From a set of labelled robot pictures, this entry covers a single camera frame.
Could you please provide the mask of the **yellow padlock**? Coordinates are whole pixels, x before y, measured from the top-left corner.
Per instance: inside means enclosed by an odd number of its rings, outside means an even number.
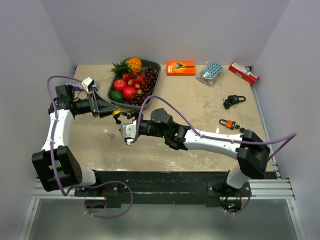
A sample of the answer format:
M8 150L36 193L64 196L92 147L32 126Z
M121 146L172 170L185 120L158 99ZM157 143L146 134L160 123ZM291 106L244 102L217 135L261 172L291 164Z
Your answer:
M119 117L120 117L120 110L117 109L115 111L112 112L112 117L113 119L115 120L115 123L117 125L120 125L122 122L119 120Z

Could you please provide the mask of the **small silver key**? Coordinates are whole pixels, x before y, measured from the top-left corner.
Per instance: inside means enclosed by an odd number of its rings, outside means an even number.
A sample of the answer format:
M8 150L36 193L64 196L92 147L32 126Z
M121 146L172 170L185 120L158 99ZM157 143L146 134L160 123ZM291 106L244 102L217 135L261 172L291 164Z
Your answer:
M106 133L111 140L113 140L115 138L115 134L114 133Z

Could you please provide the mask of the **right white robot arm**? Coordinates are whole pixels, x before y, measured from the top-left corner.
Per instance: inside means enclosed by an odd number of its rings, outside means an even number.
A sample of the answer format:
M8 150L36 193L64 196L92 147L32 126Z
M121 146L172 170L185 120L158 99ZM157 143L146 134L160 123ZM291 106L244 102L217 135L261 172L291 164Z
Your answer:
M136 114L132 123L122 124L119 129L127 145L132 145L135 137L158 137L173 150L206 151L237 160L222 185L227 196L235 196L248 180L265 177L270 148L251 130L238 134L200 131L174 122L163 108L153 110L149 120L138 117Z

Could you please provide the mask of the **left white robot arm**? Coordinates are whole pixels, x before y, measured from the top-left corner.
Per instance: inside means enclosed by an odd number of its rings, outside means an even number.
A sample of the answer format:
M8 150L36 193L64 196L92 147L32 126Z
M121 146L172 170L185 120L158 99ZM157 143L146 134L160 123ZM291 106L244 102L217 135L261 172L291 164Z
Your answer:
M118 107L107 102L94 90L86 99L75 100L71 85L55 88L56 98L48 109L50 126L41 151L31 161L47 192L71 186L86 186L92 196L99 196L104 184L96 179L94 170L83 170L69 145L71 127L77 115L91 113L94 117L114 115Z

